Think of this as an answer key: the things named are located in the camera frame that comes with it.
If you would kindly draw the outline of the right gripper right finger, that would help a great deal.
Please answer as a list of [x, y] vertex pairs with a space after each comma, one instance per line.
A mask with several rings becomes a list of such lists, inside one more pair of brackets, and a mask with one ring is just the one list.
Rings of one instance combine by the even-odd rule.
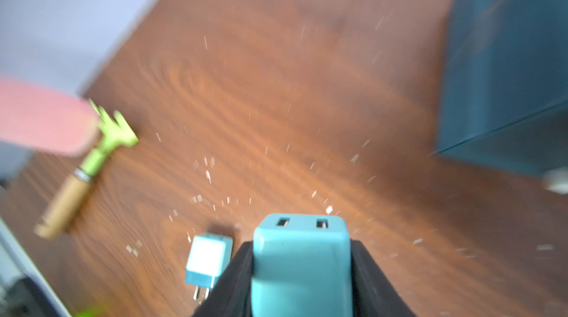
[[353, 316], [415, 317], [364, 244], [351, 241]]

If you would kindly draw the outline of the teal drawer cabinet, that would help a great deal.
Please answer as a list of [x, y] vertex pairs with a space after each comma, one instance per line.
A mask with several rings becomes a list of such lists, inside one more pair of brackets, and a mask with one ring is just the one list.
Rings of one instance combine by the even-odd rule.
[[454, 0], [436, 152], [536, 177], [567, 166], [567, 0]]

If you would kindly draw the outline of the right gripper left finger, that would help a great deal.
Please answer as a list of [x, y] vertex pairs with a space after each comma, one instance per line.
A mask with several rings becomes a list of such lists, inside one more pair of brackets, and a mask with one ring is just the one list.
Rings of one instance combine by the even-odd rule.
[[193, 316], [253, 316], [251, 280], [254, 273], [253, 243], [244, 242], [212, 293]]

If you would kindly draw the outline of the teal plug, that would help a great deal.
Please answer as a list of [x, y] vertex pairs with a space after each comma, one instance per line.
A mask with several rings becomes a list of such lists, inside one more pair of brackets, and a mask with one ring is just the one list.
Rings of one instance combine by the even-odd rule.
[[351, 240], [338, 216], [270, 214], [254, 231], [253, 316], [352, 316]]
[[229, 266], [232, 258], [233, 239], [217, 234], [201, 234], [192, 240], [186, 263], [185, 283], [195, 287], [193, 300], [197, 301], [201, 290], [205, 299]]

